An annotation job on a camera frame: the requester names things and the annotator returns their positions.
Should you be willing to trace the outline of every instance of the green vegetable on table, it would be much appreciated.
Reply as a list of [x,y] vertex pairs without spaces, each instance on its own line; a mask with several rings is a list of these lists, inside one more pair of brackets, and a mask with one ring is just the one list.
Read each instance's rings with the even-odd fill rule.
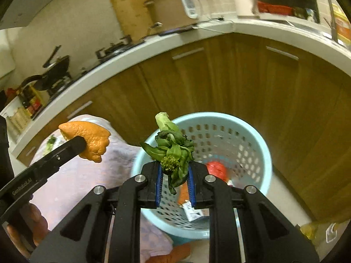
[[175,195],[175,188],[184,184],[188,177],[194,142],[180,132],[179,127],[169,120],[167,113],[160,112],[155,118],[160,129],[155,137],[157,147],[145,142],[140,145],[148,155],[161,163],[162,172],[168,176],[169,191]]

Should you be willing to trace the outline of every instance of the pan handle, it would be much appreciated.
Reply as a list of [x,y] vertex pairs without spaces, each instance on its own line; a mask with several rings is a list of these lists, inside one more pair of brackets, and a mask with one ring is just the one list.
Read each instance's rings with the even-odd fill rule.
[[51,60],[54,58],[55,54],[58,52],[58,50],[61,48],[62,45],[58,45],[55,47],[54,51],[52,52],[52,54],[50,55],[49,59],[44,63],[43,67],[47,68],[50,66],[51,64]]

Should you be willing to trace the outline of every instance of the wooden cabinet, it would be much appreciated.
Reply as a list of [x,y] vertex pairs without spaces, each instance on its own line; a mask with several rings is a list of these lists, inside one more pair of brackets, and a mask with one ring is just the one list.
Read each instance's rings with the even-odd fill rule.
[[171,119],[213,111],[211,75],[203,41],[165,52],[139,64],[160,111]]
[[51,120],[18,158],[28,164],[32,148],[78,114],[107,119],[138,145],[157,129],[160,111],[171,119],[224,112],[259,131],[273,165],[316,219],[347,219],[350,92],[351,77],[313,54],[232,33],[162,53],[103,82]]

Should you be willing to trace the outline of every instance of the white countertop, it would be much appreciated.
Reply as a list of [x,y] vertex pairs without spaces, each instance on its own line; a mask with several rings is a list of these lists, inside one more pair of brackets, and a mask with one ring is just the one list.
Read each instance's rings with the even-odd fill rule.
[[17,143],[10,141],[10,152],[17,157],[29,141],[52,118],[79,97],[117,73],[162,52],[223,33],[238,32],[265,37],[295,46],[319,56],[351,76],[351,52],[334,41],[309,31],[273,22],[239,18],[232,18],[230,21],[226,20],[223,22],[211,21],[201,23],[199,27],[205,29],[195,29],[182,34],[172,34],[163,37],[150,37],[145,43],[93,69],[51,102],[28,125]]

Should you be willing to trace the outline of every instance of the broccoli floret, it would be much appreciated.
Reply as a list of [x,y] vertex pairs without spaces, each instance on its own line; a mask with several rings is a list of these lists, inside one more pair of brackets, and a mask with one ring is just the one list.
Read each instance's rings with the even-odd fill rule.
[[174,156],[165,156],[161,161],[161,166],[164,172],[171,173],[175,168],[179,167],[179,161],[177,161]]

